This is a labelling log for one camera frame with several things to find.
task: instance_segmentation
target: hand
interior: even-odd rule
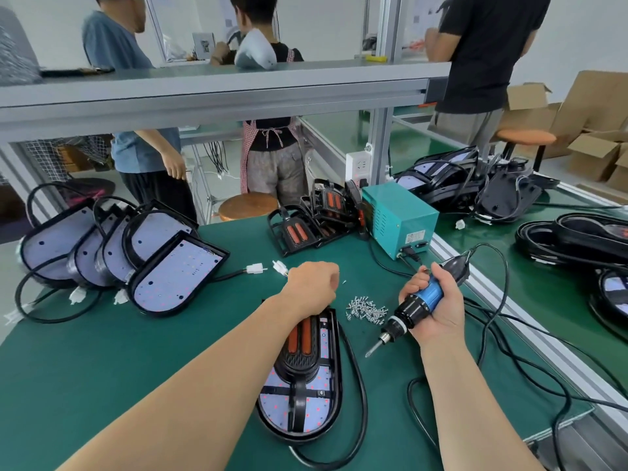
[[[336,298],[340,269],[333,262],[304,262],[288,271],[288,282],[279,297],[290,305],[297,323],[320,314]]]
[[[214,48],[214,52],[212,53],[213,58],[217,58],[222,61],[226,55],[229,54],[231,48],[224,41],[220,41],[216,43],[216,48]]]
[[[427,269],[423,268],[421,267],[419,273],[404,286],[399,294],[399,303],[408,294],[427,287]],[[462,292],[451,274],[441,268],[439,264],[432,263],[431,272],[443,289],[444,297],[436,306],[434,314],[420,321],[419,324],[410,330],[410,333],[421,347],[425,346],[430,340],[444,335],[455,335],[464,341],[465,304]]]
[[[177,180],[185,180],[185,160],[183,156],[172,149],[167,153],[161,154],[161,159],[163,160],[163,164],[166,167],[166,171],[168,175],[172,178],[176,178]]]

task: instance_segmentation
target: orange stool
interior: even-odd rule
[[[539,149],[536,151],[534,165],[532,166],[532,170],[535,172],[538,172],[541,167],[543,155],[545,155],[545,147],[552,145],[556,141],[556,136],[546,131],[503,129],[497,133],[497,136],[506,142],[506,149],[504,149],[505,160],[510,160],[517,145],[538,146]]]
[[[277,207],[277,199],[269,193],[252,191],[225,200],[218,208],[218,215],[222,221],[243,220],[269,215]]]

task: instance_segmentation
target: person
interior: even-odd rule
[[[272,18],[277,0],[231,0],[238,27],[246,35],[257,28],[271,43],[278,62],[299,62],[298,49],[290,49],[275,38]],[[236,51],[225,42],[217,43],[212,54],[214,65],[233,64]],[[302,134],[290,117],[252,120],[244,123],[240,190],[270,193],[282,205],[298,205],[308,194],[303,164]]]
[[[83,23],[83,48],[90,64],[116,70],[152,69],[135,38],[145,30],[145,1],[96,1],[100,11],[91,13]],[[116,133],[111,156],[122,181],[140,204],[159,200],[196,221],[176,127]]]
[[[434,400],[445,471],[543,471],[467,349],[458,285],[436,263],[431,271],[444,298],[411,332]],[[92,438],[59,471],[224,469],[290,331],[334,301],[339,281],[333,263],[291,269],[279,294]],[[399,302],[428,281],[423,267],[401,290]],[[216,380],[224,376],[229,380]]]
[[[440,28],[425,34],[429,61],[451,61],[429,130],[487,150],[519,58],[532,46],[551,0],[447,0]]]

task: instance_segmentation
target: man in blue shirt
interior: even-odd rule
[[[83,48],[92,66],[152,69],[135,35],[146,27],[144,0],[96,0],[101,11],[83,23]],[[157,199],[196,221],[177,128],[118,132],[111,156],[122,181],[139,203]]]

